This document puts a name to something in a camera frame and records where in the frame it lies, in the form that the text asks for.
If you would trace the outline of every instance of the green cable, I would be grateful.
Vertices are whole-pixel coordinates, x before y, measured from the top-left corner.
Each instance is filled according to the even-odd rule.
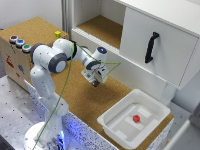
[[[88,52],[86,52],[81,46],[79,46],[79,48],[81,48],[87,55],[89,55],[90,57],[92,57],[92,56],[91,56]],[[74,43],[73,43],[73,46],[72,46],[71,58],[73,57],[73,53],[74,53]],[[92,57],[92,58],[93,58],[94,60],[96,60],[96,61],[98,61],[98,62],[101,62],[101,63],[104,63],[104,64],[117,64],[117,65],[116,65],[115,67],[113,67],[106,75],[104,75],[104,77],[101,79],[101,82],[102,82],[102,80],[103,80],[110,72],[112,72],[115,68],[117,68],[117,67],[121,64],[121,62],[110,63],[110,62],[99,61],[99,60],[97,60],[97,59],[94,58],[94,57]],[[37,143],[39,142],[40,137],[41,137],[41,135],[42,135],[44,129],[46,128],[47,124],[49,123],[49,120],[51,119],[51,117],[53,116],[54,112],[56,111],[56,109],[57,109],[57,107],[58,107],[58,104],[59,104],[59,102],[60,102],[60,99],[61,99],[61,97],[62,97],[62,95],[63,95],[63,92],[64,92],[64,90],[65,90],[65,87],[66,87],[67,82],[68,82],[68,79],[69,79],[69,74],[70,74],[70,71],[71,71],[71,65],[72,65],[72,59],[70,60],[70,66],[69,66],[69,71],[68,71],[68,74],[67,74],[67,79],[66,79],[66,81],[65,81],[64,87],[63,87],[63,89],[62,89],[62,92],[61,92],[60,97],[59,97],[59,99],[58,99],[58,102],[57,102],[57,104],[56,104],[56,107],[54,108],[54,110],[53,110],[53,112],[51,113],[51,115],[50,115],[49,119],[47,120],[47,122],[45,123],[45,125],[44,125],[44,127],[43,127],[43,129],[42,129],[42,132],[40,133],[40,135],[39,135],[39,137],[38,137],[38,139],[37,139],[37,141],[36,141],[36,143],[35,143],[35,145],[34,145],[34,147],[33,147],[33,150],[35,149]]]
[[[73,53],[74,53],[74,44],[73,44],[73,46],[72,46],[71,58],[73,57]],[[53,116],[54,112],[56,111],[56,109],[57,109],[57,107],[58,107],[58,104],[59,104],[59,102],[60,102],[60,99],[61,99],[61,97],[62,97],[62,95],[63,95],[63,92],[64,92],[64,90],[65,90],[65,87],[66,87],[67,82],[68,82],[68,79],[69,79],[69,74],[70,74],[70,71],[71,71],[71,66],[72,66],[72,59],[70,60],[70,66],[69,66],[69,71],[68,71],[68,74],[67,74],[67,79],[66,79],[66,81],[65,81],[64,87],[63,87],[63,89],[62,89],[62,92],[61,92],[60,97],[59,97],[59,99],[58,99],[58,102],[57,102],[57,104],[56,104],[56,107],[54,108],[54,110],[53,110],[53,112],[51,113],[51,116],[49,117],[49,119],[47,120],[47,122],[45,123],[45,125],[44,125],[44,127],[43,127],[43,129],[42,129],[42,132],[40,133],[40,135],[39,135],[39,137],[38,137],[38,139],[37,139],[37,141],[36,141],[36,143],[35,143],[35,146],[33,147],[33,150],[35,149],[37,143],[39,142],[40,137],[41,137],[41,135],[42,135],[44,129],[46,128],[47,124],[49,123],[49,120],[51,119],[51,117]]]

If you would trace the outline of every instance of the brown box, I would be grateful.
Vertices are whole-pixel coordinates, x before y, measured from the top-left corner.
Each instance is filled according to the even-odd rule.
[[[17,35],[31,46],[43,43],[52,46],[57,39],[55,32],[60,31],[61,37],[69,39],[69,35],[61,29],[53,26],[42,18],[36,17],[15,26],[0,31],[0,50],[5,66],[6,74],[28,91],[24,79],[30,80],[31,64],[30,54],[25,54],[21,49],[9,43],[9,37]]]

